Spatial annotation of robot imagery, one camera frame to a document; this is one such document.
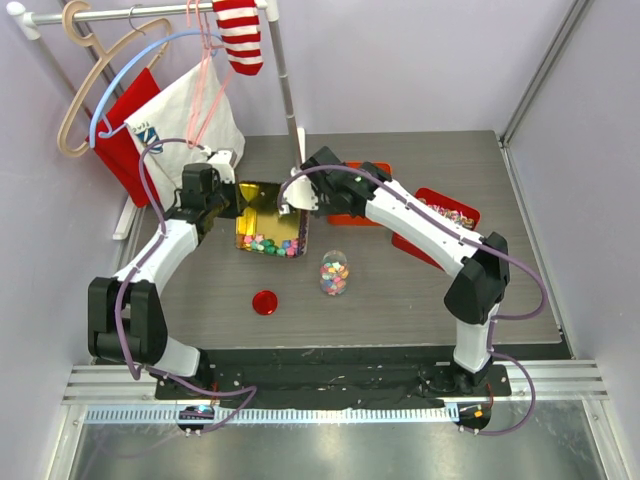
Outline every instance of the blue printed logo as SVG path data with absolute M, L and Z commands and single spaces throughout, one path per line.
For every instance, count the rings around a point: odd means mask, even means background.
M 143 132 L 136 133 L 136 136 L 140 139 L 142 144 L 145 146 L 160 140 L 160 137 L 156 133 L 156 129 L 154 127 L 149 127 Z M 163 151 L 162 145 L 156 145 L 150 150 L 150 153 L 162 153 L 162 151 Z

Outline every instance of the wall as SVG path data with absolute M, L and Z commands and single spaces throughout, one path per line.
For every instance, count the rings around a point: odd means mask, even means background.
M 131 5 L 126 0 L 91 3 L 95 9 Z M 146 2 L 153 3 L 166 0 Z M 501 131 L 571 3 L 279 0 L 300 124 L 310 133 Z M 182 16 L 171 21 L 176 31 L 186 27 Z M 127 21 L 93 27 L 106 45 L 130 30 Z M 266 64 L 261 73 L 238 75 L 229 87 L 237 123 L 247 135 L 286 132 L 264 16 L 262 30 Z M 116 66 L 138 50 L 124 53 Z M 177 40 L 158 66 L 160 84 L 166 86 L 199 59 L 198 38 Z M 224 55 L 220 60 L 222 77 L 227 64 Z
M 594 2 L 515 137 L 525 198 L 572 344 L 640 445 L 640 3 Z M 634 449 L 638 463 L 640 453 Z
M 33 4 L 59 9 L 54 0 Z M 87 286 L 113 271 L 124 191 L 94 155 L 58 152 L 69 99 L 6 15 L 0 42 L 0 465 L 2 478 L 34 480 L 49 460 L 70 368 L 89 359 Z M 76 59 L 78 78 L 89 63 Z

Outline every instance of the red tray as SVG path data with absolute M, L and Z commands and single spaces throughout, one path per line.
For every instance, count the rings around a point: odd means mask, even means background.
M 468 205 L 460 203 L 453 198 L 442 195 L 441 193 L 435 192 L 428 188 L 421 188 L 416 192 L 415 197 L 418 199 L 423 199 L 427 203 L 427 205 L 438 205 L 448 210 L 459 211 L 464 216 L 474 220 L 473 230 L 476 229 L 478 223 L 480 222 L 480 212 L 475 208 L 471 208 Z M 419 258 L 420 260 L 423 260 L 430 265 L 433 265 L 434 267 L 442 270 L 442 267 L 438 265 L 433 258 L 431 258 L 429 255 L 424 253 L 418 247 L 414 246 L 412 243 L 410 243 L 408 240 L 406 240 L 404 237 L 401 237 L 397 233 L 394 233 L 391 237 L 391 243 L 394 247 L 399 248 L 400 250 L 403 250 L 408 254 L 413 255 L 414 257 Z
M 388 163 L 373 162 L 373 164 L 391 174 L 391 165 Z M 346 162 L 347 167 L 358 168 L 362 162 Z M 379 223 L 372 222 L 368 218 L 352 217 L 351 215 L 329 215 L 327 217 L 331 225 L 349 225 L 352 227 L 379 227 Z

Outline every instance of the jar of colorful candy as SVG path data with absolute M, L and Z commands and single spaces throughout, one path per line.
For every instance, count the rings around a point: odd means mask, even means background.
M 347 289 L 349 265 L 347 257 L 338 250 L 331 250 L 322 257 L 320 288 L 329 295 L 340 295 Z

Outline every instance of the striped cloth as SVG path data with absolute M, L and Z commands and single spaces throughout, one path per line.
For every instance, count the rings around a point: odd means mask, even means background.
M 213 0 L 213 11 L 233 69 L 243 75 L 256 75 L 263 61 L 255 0 Z

